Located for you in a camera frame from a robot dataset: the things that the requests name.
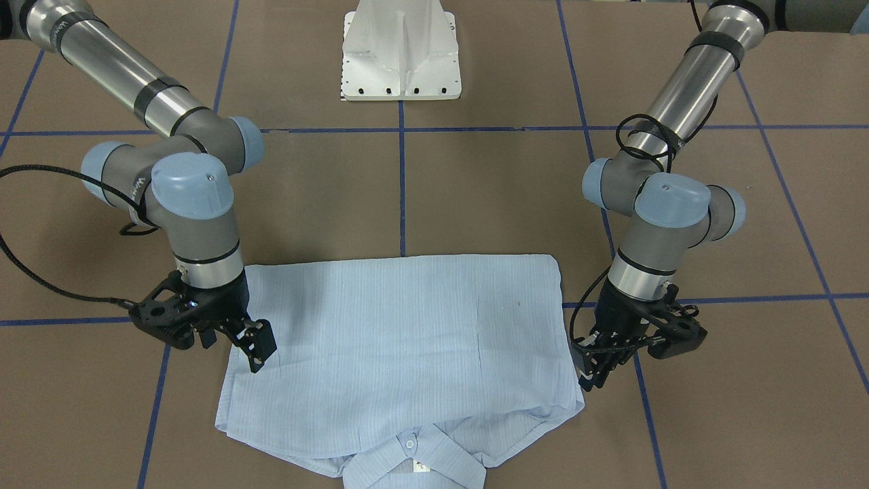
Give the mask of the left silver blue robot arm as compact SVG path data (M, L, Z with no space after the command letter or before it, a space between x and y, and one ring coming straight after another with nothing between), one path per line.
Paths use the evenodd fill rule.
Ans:
M738 192L673 170L707 124L721 88L745 56L773 32L867 32L866 1L714 1L696 16L698 32L650 107L616 128L618 152L592 161L583 194L628 218L600 288L595 324L583 337L569 325L578 384L590 392L646 349L669 359L698 349L707 330L698 308L678 300L674 277L686 252L741 229L747 205Z

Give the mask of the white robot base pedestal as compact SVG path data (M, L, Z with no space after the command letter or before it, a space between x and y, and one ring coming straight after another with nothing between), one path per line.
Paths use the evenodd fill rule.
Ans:
M462 95L456 17L439 1L360 1L345 13L344 101L448 101Z

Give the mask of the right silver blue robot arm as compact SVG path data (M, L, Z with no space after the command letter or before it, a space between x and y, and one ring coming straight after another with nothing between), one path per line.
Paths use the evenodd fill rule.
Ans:
M75 177L101 202L127 211L127 236L164 231L176 268L142 300L75 294L25 266L44 288L81 302L114 304L149 336L187 350L223 334L257 372L276 352L265 319L248 313L248 283L230 177L260 163L263 135L244 117L221 117L115 34L86 1L3 1L2 38L27 40L56 53L111 93L160 140L106 142L90 149L78 171L13 165L3 176L46 171Z

